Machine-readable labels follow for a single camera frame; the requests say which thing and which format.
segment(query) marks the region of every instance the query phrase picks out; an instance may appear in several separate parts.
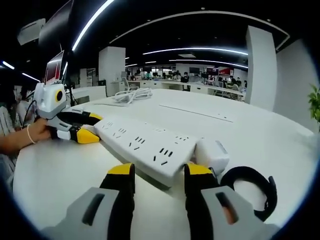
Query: cable cord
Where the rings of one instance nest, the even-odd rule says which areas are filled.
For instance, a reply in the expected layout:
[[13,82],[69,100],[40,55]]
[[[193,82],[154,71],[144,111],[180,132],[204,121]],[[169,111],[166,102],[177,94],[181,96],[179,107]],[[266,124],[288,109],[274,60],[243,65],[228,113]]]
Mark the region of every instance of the cable cord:
[[153,95],[150,87],[117,92],[112,98],[116,103],[131,104],[134,100],[149,99]]
[[25,115],[24,115],[24,119],[23,119],[23,123],[22,123],[22,128],[24,128],[24,127],[25,127],[26,118],[27,118],[27,115],[28,115],[29,109],[30,109],[30,107],[31,107],[34,103],[37,103],[37,101],[36,101],[36,100],[32,100],[32,102],[31,102],[31,103],[29,104],[29,106],[28,106],[28,109],[26,110],[26,113],[25,113]]

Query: black cable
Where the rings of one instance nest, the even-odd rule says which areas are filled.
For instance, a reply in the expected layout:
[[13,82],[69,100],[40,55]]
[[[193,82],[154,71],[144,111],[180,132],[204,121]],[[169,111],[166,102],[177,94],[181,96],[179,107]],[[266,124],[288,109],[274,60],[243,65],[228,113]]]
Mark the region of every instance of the black cable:
[[30,105],[28,106],[28,109],[26,110],[26,113],[24,115],[24,119],[23,119],[23,123],[22,123],[22,128],[25,127],[25,122],[26,122],[26,118],[27,118],[27,115],[28,115],[28,112],[29,112],[29,109],[30,107],[32,106],[32,104],[36,103],[37,101],[36,100],[32,100],[32,102],[30,103]]

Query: black ceiling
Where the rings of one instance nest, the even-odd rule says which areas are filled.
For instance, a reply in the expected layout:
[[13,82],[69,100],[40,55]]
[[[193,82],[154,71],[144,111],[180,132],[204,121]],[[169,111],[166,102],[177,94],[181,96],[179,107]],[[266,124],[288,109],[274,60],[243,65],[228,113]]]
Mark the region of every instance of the black ceiling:
[[[41,57],[38,42],[20,46],[16,35],[24,25],[39,18],[49,18],[65,4],[66,0],[25,0],[19,8],[16,2],[9,2],[2,9],[14,10],[4,26],[5,41],[0,58],[10,62],[28,74],[41,78],[46,62]],[[70,39],[76,39],[81,28],[86,24],[95,10],[105,0],[74,0],[76,11],[73,12],[73,27],[69,31]],[[98,67],[99,51],[109,45],[109,42],[126,31],[165,16],[187,12],[228,11],[249,15],[278,26],[291,35],[286,43],[292,43],[301,37],[299,29],[302,22],[298,15],[300,11],[284,10],[275,4],[244,4],[243,2],[220,2],[197,0],[187,3],[185,0],[114,0],[114,2],[96,19],[85,34],[75,52],[75,62],[79,68]],[[258,21],[233,16],[229,14],[193,14],[179,16],[155,22],[139,28],[117,40],[111,46],[125,47],[126,55],[130,57],[127,64],[143,65],[145,62],[157,61],[157,64],[168,64],[170,59],[182,59],[178,54],[192,53],[197,60],[213,60],[240,65],[247,64],[243,55],[217,51],[183,50],[142,55],[145,52],[187,47],[218,47],[246,52],[246,32],[248,25],[255,26],[273,34],[275,46],[286,37],[282,32]]]

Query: white power strip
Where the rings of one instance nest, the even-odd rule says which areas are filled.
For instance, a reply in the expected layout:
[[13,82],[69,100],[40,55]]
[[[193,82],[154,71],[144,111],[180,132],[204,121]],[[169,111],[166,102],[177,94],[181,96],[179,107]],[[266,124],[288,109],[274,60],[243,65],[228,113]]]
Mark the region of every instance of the white power strip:
[[196,137],[117,115],[94,126],[99,137],[145,174],[171,187],[176,173],[194,154]]

